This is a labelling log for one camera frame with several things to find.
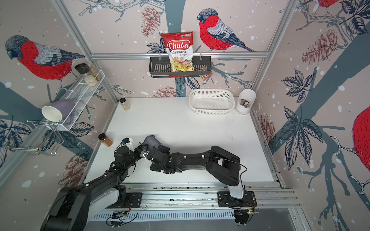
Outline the grey plaid pillowcase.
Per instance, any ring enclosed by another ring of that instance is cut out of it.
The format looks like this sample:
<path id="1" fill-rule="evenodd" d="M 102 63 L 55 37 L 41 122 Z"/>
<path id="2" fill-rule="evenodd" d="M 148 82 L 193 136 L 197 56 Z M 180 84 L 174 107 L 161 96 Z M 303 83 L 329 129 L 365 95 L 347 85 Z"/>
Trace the grey plaid pillowcase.
<path id="1" fill-rule="evenodd" d="M 155 137 L 155 135 L 147 136 L 143 142 L 143 146 L 149 152 L 154 149 L 157 149 L 160 145 L 161 145 L 161 142 Z"/>

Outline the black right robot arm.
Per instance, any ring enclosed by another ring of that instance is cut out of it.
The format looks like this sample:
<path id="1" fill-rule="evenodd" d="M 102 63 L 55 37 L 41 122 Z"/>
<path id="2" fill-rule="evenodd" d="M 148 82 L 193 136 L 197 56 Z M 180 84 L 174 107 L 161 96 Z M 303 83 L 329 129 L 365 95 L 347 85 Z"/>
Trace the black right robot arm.
<path id="1" fill-rule="evenodd" d="M 228 186 L 232 198 L 239 200 L 244 198 L 240 173 L 243 165 L 240 158 L 219 146 L 212 146 L 209 151 L 199 154 L 182 154 L 170 153 L 168 147 L 159 145 L 142 152 L 142 157 L 151 161 L 150 170 L 165 174 L 187 170 L 206 170 Z"/>

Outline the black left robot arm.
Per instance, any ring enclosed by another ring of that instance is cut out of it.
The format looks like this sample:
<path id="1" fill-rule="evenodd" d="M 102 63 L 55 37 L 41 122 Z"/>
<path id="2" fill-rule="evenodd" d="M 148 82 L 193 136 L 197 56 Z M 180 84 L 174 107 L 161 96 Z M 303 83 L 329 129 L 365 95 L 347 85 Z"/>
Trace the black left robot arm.
<path id="1" fill-rule="evenodd" d="M 40 229 L 82 231 L 94 216 L 109 206 L 139 209 L 142 194 L 127 193 L 122 183 L 129 176 L 129 168 L 135 166 L 147 151 L 147 144 L 130 150 L 123 141 L 102 176 L 74 188 L 66 187 L 58 193 Z"/>

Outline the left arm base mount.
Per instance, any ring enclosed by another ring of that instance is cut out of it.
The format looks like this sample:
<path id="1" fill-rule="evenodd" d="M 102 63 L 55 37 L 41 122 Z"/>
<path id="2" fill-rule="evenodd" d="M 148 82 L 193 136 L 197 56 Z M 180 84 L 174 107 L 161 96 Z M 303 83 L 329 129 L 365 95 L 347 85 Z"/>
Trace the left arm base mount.
<path id="1" fill-rule="evenodd" d="M 119 193 L 117 202 L 108 206 L 107 209 L 139 208 L 142 196 L 142 193 Z"/>

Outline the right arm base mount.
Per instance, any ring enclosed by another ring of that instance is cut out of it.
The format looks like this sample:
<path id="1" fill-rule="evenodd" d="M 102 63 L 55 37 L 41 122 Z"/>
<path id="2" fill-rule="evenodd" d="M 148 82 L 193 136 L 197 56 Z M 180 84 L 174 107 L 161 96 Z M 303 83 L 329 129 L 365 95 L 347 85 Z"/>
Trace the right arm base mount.
<path id="1" fill-rule="evenodd" d="M 239 209 L 242 207 L 256 207 L 257 201 L 254 192 L 244 191 L 242 199 L 234 198 L 229 192 L 220 191 L 217 193 L 219 207 Z"/>

